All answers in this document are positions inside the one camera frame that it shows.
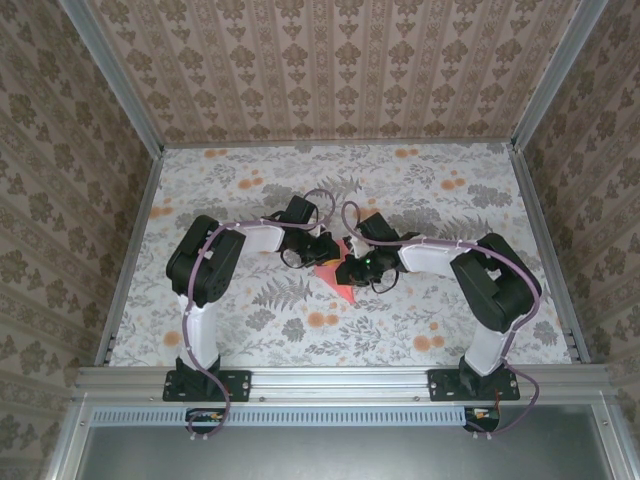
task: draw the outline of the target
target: red object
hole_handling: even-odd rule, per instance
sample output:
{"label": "red object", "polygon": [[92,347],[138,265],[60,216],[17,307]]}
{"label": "red object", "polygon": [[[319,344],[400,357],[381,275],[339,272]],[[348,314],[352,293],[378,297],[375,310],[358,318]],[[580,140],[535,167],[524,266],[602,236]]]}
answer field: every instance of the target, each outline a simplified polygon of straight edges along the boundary
{"label": "red object", "polygon": [[344,298],[347,302],[354,304],[356,303],[356,299],[353,296],[353,287],[351,285],[338,285],[336,283],[336,270],[338,269],[338,266],[344,262],[344,258],[347,253],[349,253],[344,241],[338,240],[336,243],[340,246],[340,260],[330,260],[327,264],[322,265],[321,267],[315,266],[313,267],[313,271],[318,277],[324,280],[327,285],[338,292],[338,295]]}

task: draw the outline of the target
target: patterned floor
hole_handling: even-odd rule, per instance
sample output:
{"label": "patterned floor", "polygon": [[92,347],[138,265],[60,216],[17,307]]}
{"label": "patterned floor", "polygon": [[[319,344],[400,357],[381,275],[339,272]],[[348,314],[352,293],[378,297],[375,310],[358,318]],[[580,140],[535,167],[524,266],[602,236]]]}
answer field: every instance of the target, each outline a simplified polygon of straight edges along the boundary
{"label": "patterned floor", "polygon": [[[112,366],[171,365],[182,348],[166,262],[191,221],[248,220],[324,187],[377,211],[400,234],[476,240],[503,235],[544,288],[538,316],[519,334],[512,363],[569,363],[560,322],[503,144],[354,145],[189,149],[165,163],[112,355]],[[326,211],[327,201],[316,202]],[[346,231],[338,215],[334,237]],[[476,320],[454,280],[407,274],[389,293],[356,290],[355,305],[312,270],[277,255],[240,259],[219,306],[226,366],[455,364]]]}

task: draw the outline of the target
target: purple cable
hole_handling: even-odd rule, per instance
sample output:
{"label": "purple cable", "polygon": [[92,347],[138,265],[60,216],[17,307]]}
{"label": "purple cable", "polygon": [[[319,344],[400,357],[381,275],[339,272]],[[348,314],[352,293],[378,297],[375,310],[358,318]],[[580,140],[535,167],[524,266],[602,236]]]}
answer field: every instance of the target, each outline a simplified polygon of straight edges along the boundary
{"label": "purple cable", "polygon": [[[309,195],[314,195],[314,194],[324,194],[327,197],[329,197],[329,200],[331,200],[331,211],[318,222],[307,224],[307,225],[300,225],[297,223],[275,222],[275,221],[266,220],[263,218],[260,220],[249,220],[244,222],[229,222],[229,223],[220,225],[218,228],[216,228],[211,234],[211,236],[204,243],[200,251],[198,252],[198,257],[196,258],[196,261],[193,264],[191,275],[189,276],[189,284],[187,288],[188,302],[187,302],[187,307],[184,310],[184,314],[182,315],[182,336],[184,338],[184,344],[187,349],[187,355],[189,356],[189,359],[193,363],[194,367],[196,367],[196,369],[202,372],[205,376],[213,380],[213,383],[215,383],[216,386],[222,391],[222,395],[224,396],[224,403],[225,403],[225,410],[222,415],[222,419],[220,420],[220,423],[216,425],[216,427],[214,427],[214,429],[211,430],[211,432],[209,432],[208,434],[201,435],[205,440],[208,438],[209,435],[215,435],[216,433],[218,433],[222,428],[222,426],[224,425],[224,422],[227,420],[227,417],[229,416],[229,410],[231,408],[231,399],[229,397],[229,392],[227,392],[227,389],[224,388],[224,385],[222,385],[222,382],[220,382],[220,380],[218,380],[218,378],[215,375],[213,375],[212,373],[207,371],[202,365],[200,365],[200,362],[198,362],[195,355],[193,355],[191,351],[191,342],[189,341],[189,332],[187,329],[187,322],[189,320],[189,314],[191,313],[191,309],[193,308],[193,289],[195,287],[196,275],[198,270],[200,269],[200,265],[202,265],[204,256],[209,251],[209,248],[211,247],[211,244],[213,243],[215,238],[218,235],[220,235],[220,233],[222,233],[223,230],[226,230],[226,229],[237,228],[237,227],[257,227],[261,225],[273,225],[276,227],[293,227],[293,228],[301,228],[303,230],[307,230],[307,229],[313,229],[318,225],[326,225],[329,222],[329,220],[331,220],[331,216],[336,211],[336,199],[331,194],[331,192],[329,192],[328,190],[325,190],[324,188],[314,188],[313,190],[309,190],[304,195],[304,198],[307,198]],[[198,412],[189,418],[189,422],[187,424],[187,430],[189,431],[189,433],[191,433],[192,439],[195,439],[196,436],[198,435],[196,432],[193,431],[194,419],[200,416],[206,415],[206,413],[207,412],[201,412],[201,413]]]}
{"label": "purple cable", "polygon": [[[344,226],[346,227],[346,229],[349,231],[351,235],[353,235],[356,238],[359,238],[364,242],[367,242],[370,245],[378,245],[378,246],[435,245],[435,246],[443,246],[443,247],[457,247],[457,248],[472,249],[472,250],[476,250],[478,252],[484,253],[485,255],[495,258],[496,260],[504,263],[507,267],[509,267],[511,270],[517,273],[522,278],[522,280],[524,280],[524,282],[527,284],[527,287],[529,287],[529,290],[531,290],[531,295],[533,295],[533,307],[531,307],[531,310],[529,311],[529,313],[522,320],[516,322],[513,328],[511,329],[511,332],[507,337],[507,341],[505,342],[502,352],[500,352],[500,359],[502,360],[505,368],[513,372],[515,375],[519,375],[525,378],[526,380],[528,380],[529,382],[531,382],[533,384],[535,392],[531,397],[531,401],[529,402],[529,405],[527,405],[527,408],[525,408],[524,412],[522,412],[518,418],[516,418],[508,426],[501,428],[499,430],[496,430],[494,432],[491,432],[491,435],[497,435],[497,434],[505,433],[511,430],[518,423],[520,423],[520,421],[524,417],[526,417],[529,414],[529,412],[535,405],[536,401],[538,400],[538,397],[540,396],[540,385],[538,385],[538,383],[529,375],[526,375],[525,373],[520,372],[519,370],[516,370],[511,365],[509,365],[506,359],[507,353],[509,352],[509,349],[511,348],[511,345],[513,344],[513,341],[516,337],[517,331],[520,328],[522,328],[527,322],[529,322],[529,320],[535,317],[536,314],[538,313],[538,310],[540,310],[540,294],[538,293],[538,290],[536,289],[536,286],[533,283],[533,280],[531,280],[529,275],[527,275],[524,270],[522,270],[518,265],[516,265],[513,261],[509,260],[504,255],[501,255],[497,252],[494,252],[493,250],[482,247],[480,245],[476,245],[475,243],[462,242],[462,241],[456,241],[456,240],[443,240],[443,239],[435,239],[435,238],[404,240],[404,241],[398,241],[398,242],[380,242],[377,240],[370,240],[368,238],[365,238],[356,229],[351,227],[347,221],[346,210],[349,205],[351,205],[356,209],[356,218],[358,220],[360,219],[360,207],[358,207],[358,204],[351,200],[347,200],[342,204],[342,211],[341,211],[342,222],[344,223]],[[481,432],[486,433],[487,436],[490,435],[489,432],[485,432],[478,425],[470,422],[469,424],[474,428],[480,430]]]}

